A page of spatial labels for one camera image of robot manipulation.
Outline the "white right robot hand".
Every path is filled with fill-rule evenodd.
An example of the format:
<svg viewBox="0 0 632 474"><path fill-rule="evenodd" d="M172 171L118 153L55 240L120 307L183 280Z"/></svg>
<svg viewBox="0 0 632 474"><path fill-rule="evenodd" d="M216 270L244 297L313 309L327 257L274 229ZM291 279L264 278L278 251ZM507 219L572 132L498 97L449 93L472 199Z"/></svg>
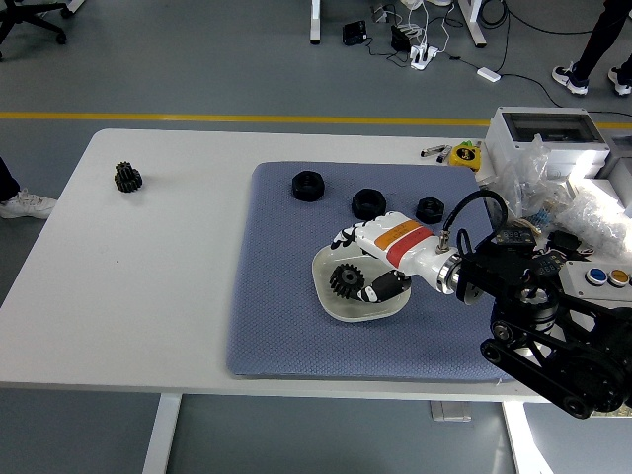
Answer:
<svg viewBox="0 0 632 474"><path fill-rule="evenodd" d="M363 253L383 262L389 271L362 289L346 289L344 273L351 267L344 264L334 271L330 285L343 298L381 303L409 289L410 277L417 275L435 290L451 294L450 278L456 275L460 258L457 250L448 245L449 236L447 229L435 235L428 227L396 211L357 223L340 231L331 248L355 244Z"/></svg>

